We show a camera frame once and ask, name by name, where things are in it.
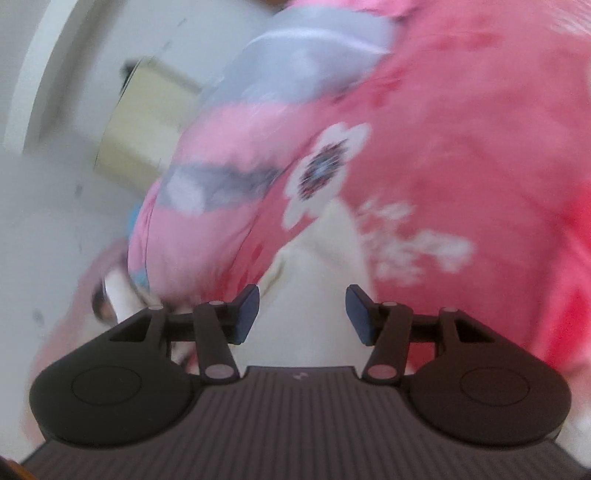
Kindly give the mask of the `cream white knit sweater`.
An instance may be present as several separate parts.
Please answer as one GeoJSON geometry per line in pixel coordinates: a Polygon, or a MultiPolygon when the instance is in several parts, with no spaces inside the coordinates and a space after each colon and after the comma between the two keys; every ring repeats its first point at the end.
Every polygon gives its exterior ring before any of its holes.
{"type": "Polygon", "coordinates": [[[348,207],[332,200],[280,249],[259,282],[259,315],[245,343],[232,348],[238,369],[339,367],[360,371],[372,349],[346,315],[346,288],[372,294],[361,236],[348,207]]]}

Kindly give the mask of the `white striped garment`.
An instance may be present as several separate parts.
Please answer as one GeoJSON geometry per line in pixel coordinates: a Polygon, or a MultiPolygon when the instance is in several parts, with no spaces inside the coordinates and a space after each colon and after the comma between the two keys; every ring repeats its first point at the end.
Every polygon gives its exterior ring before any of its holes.
{"type": "Polygon", "coordinates": [[[106,273],[94,290],[91,305],[95,317],[109,327],[145,308],[164,309],[172,314],[191,312],[187,306],[166,306],[157,297],[137,286],[124,264],[117,264],[106,273]]]}

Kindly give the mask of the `pink red floral bedsheet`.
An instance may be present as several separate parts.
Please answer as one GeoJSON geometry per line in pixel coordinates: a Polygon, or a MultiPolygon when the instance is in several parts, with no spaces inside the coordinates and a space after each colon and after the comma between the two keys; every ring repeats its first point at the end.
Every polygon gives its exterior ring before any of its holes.
{"type": "Polygon", "coordinates": [[[589,75],[586,1],[427,2],[332,113],[369,137],[338,193],[283,208],[280,249],[341,201],[377,300],[466,311],[562,372],[588,413],[589,75]]]}

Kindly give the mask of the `beige wooden cabinet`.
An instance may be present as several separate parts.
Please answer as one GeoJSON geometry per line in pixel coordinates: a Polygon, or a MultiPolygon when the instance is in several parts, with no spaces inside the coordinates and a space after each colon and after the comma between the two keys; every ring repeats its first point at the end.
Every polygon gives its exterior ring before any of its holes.
{"type": "Polygon", "coordinates": [[[164,172],[202,86],[154,58],[125,65],[125,81],[101,138],[95,169],[145,192],[164,172]]]}

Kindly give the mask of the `pink grey floral duvet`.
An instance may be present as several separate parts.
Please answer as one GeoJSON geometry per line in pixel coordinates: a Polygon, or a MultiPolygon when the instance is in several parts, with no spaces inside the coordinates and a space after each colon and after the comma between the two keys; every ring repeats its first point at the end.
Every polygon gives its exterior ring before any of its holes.
{"type": "Polygon", "coordinates": [[[412,1],[290,1],[240,51],[150,187],[129,239],[140,290],[171,304],[228,299],[269,268],[287,229],[338,193],[366,126],[332,108],[388,58],[412,1]]]}

